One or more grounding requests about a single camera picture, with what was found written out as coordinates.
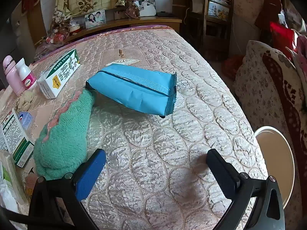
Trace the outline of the white pill bottle pink label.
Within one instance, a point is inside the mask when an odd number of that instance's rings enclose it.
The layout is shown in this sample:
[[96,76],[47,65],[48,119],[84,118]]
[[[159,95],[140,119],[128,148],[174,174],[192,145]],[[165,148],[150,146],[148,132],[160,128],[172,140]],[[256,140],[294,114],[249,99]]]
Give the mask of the white pill bottle pink label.
[[26,65],[24,58],[20,59],[15,67],[26,90],[32,90],[36,86],[37,79],[32,70]]

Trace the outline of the green white medicine box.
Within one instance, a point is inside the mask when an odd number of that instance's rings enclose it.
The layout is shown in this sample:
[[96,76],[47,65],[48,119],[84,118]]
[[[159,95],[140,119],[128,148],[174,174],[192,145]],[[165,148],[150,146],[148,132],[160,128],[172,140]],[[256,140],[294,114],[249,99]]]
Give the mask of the green white medicine box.
[[1,130],[15,165],[23,168],[33,153],[34,143],[25,132],[13,108],[1,122]]

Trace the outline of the white green milk carton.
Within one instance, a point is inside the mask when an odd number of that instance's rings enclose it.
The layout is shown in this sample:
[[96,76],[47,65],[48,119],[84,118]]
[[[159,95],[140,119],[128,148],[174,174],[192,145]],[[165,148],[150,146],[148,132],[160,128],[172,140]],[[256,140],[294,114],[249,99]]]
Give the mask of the white green milk carton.
[[41,73],[37,84],[46,99],[55,99],[70,77],[79,68],[76,49],[66,51],[53,65]]

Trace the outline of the wooden chair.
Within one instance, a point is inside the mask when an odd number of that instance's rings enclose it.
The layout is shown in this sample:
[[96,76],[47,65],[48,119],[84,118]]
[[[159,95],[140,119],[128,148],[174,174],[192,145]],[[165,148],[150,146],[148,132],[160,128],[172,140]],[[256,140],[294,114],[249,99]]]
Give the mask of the wooden chair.
[[208,60],[229,56],[235,0],[191,0],[191,18],[198,34],[196,48]]

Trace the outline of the wooden tv cabinet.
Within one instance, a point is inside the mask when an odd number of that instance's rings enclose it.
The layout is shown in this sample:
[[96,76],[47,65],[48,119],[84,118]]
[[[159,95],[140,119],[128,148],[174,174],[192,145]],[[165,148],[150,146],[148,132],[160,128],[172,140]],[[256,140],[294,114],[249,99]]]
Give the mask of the wooden tv cabinet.
[[181,23],[182,19],[176,17],[157,17],[157,16],[111,20],[106,22],[105,24],[90,29],[82,29],[75,35],[68,36],[64,40],[64,43],[74,42],[75,40],[79,40],[84,37],[88,37],[100,32],[107,32],[116,29],[130,28],[142,25],[165,25],[171,27],[177,33],[179,33]]

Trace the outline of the red pillow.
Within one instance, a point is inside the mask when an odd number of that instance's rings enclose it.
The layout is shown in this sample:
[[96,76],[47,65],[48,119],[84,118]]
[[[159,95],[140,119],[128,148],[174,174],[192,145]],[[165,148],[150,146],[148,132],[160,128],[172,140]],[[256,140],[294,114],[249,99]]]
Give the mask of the red pillow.
[[288,59],[292,60],[292,55],[288,48],[291,51],[296,51],[297,33],[276,22],[270,22],[270,31],[273,47],[280,50]]

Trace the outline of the beige cloth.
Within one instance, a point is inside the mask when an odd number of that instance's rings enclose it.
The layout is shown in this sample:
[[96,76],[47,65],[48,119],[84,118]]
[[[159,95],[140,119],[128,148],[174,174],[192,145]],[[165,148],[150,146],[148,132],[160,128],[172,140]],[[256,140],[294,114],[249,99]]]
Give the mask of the beige cloth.
[[34,91],[25,90],[16,102],[16,112],[26,112],[31,107],[32,101],[35,97]]

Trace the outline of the pink thermos bottle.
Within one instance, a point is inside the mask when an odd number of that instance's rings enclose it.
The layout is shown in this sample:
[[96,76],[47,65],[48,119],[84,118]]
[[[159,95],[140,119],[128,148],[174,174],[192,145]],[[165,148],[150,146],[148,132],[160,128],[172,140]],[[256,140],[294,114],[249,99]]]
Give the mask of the pink thermos bottle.
[[25,86],[19,77],[19,72],[16,69],[16,62],[12,56],[8,55],[4,58],[3,70],[6,75],[7,82],[13,89],[16,96],[19,97],[25,91]]

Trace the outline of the white trash bin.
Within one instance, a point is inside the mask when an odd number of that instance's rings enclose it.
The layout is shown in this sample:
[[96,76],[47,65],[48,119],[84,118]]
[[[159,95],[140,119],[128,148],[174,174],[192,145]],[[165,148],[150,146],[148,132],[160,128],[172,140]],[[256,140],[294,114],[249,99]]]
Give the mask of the white trash bin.
[[283,207],[286,207],[295,182],[295,162],[290,145],[283,134],[271,126],[260,127],[254,135],[268,174],[277,179]]

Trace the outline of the floral sofa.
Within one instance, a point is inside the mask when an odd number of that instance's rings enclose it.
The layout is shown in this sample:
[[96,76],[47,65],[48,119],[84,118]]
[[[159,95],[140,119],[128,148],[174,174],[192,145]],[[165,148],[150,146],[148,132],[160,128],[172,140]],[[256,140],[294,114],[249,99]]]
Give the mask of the floral sofa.
[[306,96],[297,68],[281,51],[250,40],[234,90],[254,130],[272,126],[288,141],[295,181],[285,209],[286,229],[305,229]]

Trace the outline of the blue white toothpaste box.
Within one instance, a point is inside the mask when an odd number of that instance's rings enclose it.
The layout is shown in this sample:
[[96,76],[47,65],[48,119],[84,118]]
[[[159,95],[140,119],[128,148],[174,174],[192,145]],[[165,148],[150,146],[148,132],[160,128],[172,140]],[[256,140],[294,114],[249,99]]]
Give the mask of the blue white toothpaste box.
[[33,116],[29,112],[19,112],[19,122],[24,130],[28,130],[33,120]]

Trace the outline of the green fluffy sock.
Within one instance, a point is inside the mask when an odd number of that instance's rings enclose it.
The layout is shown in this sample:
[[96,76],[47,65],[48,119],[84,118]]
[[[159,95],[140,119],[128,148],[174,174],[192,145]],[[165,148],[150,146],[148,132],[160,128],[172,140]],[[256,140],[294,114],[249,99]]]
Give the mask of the green fluffy sock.
[[95,94],[77,91],[44,126],[35,142],[36,173],[47,180],[73,173],[87,160],[87,130]]

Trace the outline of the blue snack bag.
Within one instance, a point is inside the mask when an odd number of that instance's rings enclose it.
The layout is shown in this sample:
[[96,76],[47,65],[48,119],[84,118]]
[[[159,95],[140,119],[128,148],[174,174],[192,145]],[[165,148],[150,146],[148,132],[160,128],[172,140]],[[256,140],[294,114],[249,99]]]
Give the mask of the blue snack bag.
[[112,63],[86,81],[85,87],[145,114],[173,113],[177,75]]

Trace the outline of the framed couple photo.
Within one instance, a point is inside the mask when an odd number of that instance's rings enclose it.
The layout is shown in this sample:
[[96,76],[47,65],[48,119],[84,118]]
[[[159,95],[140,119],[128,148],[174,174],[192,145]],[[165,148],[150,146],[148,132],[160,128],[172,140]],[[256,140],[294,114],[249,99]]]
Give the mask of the framed couple photo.
[[86,29],[90,29],[102,24],[105,24],[106,21],[106,13],[105,10],[98,10],[95,12],[91,12],[84,16],[85,18],[85,27]]

